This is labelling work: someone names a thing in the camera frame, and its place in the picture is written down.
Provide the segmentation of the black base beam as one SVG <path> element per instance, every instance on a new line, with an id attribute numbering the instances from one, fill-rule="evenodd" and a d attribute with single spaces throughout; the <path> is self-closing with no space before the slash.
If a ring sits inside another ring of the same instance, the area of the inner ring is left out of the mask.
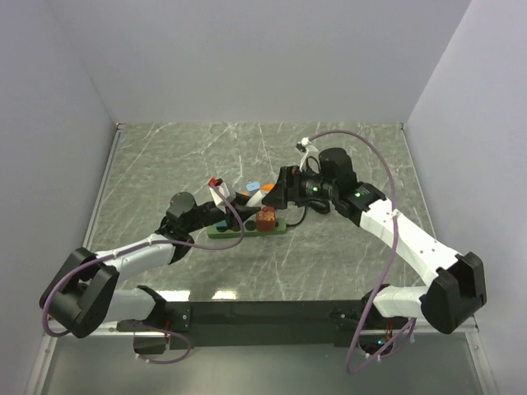
<path id="1" fill-rule="evenodd" d="M 364 306 L 360 300 L 168 302 L 161 318 L 119 321 L 117 330 L 169 330 L 183 335 L 192 347 L 346 347 Z"/>

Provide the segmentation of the green power strip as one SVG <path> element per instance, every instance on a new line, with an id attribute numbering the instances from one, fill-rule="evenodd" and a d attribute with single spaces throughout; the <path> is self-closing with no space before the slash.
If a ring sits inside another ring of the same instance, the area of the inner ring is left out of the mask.
<path id="1" fill-rule="evenodd" d="M 284 235 L 287 232 L 287 223 L 284 218 L 277 218 L 275 228 L 269 231 L 257 230 L 254 226 L 248 226 L 252 220 L 245 222 L 245 238 L 249 237 L 264 237 L 271 235 Z M 241 232 L 235 230 L 228 230 L 227 228 L 218 228 L 215 225 L 206 228 L 209 239 L 239 239 Z"/>

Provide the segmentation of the orange power strip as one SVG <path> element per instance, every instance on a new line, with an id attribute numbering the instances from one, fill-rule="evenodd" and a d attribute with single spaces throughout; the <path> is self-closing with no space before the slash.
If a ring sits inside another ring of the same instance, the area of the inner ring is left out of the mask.
<path id="1" fill-rule="evenodd" d="M 264 191 L 266 193 L 270 192 L 273 189 L 273 187 L 274 187 L 274 184 L 260 184 L 260 190 L 262 190 L 262 191 Z"/>

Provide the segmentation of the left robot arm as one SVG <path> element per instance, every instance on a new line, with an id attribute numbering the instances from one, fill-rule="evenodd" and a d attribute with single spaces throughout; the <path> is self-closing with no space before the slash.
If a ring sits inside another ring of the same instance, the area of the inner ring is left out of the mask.
<path id="1" fill-rule="evenodd" d="M 218 222 L 242 226 L 259 212 L 249 197 L 235 194 L 220 208 L 215 201 L 197 204 L 193 194 L 175 194 L 159 228 L 145 239 L 106 252 L 79 248 L 70 253 L 40 297 L 43 329 L 60 323 L 77 338 L 92 334 L 102 323 L 134 321 L 145 330 L 169 328 L 166 300 L 147 286 L 118 291 L 117 285 L 156 267 L 171 265 L 195 247 L 192 232 Z"/>

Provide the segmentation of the white charger plug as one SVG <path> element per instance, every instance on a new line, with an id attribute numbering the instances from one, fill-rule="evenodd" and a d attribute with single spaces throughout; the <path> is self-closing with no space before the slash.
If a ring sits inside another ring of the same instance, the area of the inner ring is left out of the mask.
<path id="1" fill-rule="evenodd" d="M 250 199 L 246 203 L 246 206 L 247 207 L 262 207 L 264 205 L 263 199 L 265 198 L 265 196 L 266 196 L 266 192 L 259 190 L 258 192 L 256 192 L 254 195 L 250 197 Z"/>

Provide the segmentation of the red cube socket adapter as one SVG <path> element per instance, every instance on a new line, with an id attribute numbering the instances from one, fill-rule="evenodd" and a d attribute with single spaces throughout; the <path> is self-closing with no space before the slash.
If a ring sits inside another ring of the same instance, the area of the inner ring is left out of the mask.
<path id="1" fill-rule="evenodd" d="M 277 215 L 273 207 L 262 207 L 255 216 L 256 230 L 259 232 L 273 231 L 277 224 Z"/>

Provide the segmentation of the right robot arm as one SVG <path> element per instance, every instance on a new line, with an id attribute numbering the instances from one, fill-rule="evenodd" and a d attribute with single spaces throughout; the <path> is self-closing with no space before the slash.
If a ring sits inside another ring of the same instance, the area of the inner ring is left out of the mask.
<path id="1" fill-rule="evenodd" d="M 394 247 L 422 279 L 422 286 L 381 286 L 361 308 L 370 328 L 389 318 L 424 318 L 438 332 L 451 334 L 487 302 L 483 260 L 442 244 L 394 208 L 378 188 L 357 178 L 351 157 L 343 148 L 319 153 L 319 171 L 283 166 L 277 182 L 262 203 L 277 210 L 289 204 L 330 202 L 342 217 Z"/>

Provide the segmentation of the light blue charger plug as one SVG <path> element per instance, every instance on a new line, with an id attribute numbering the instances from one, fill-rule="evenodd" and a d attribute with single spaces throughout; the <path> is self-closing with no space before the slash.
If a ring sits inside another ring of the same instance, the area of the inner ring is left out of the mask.
<path id="1" fill-rule="evenodd" d="M 260 190 L 259 182 L 251 182 L 246 184 L 246 192 L 249 196 L 254 196 Z"/>

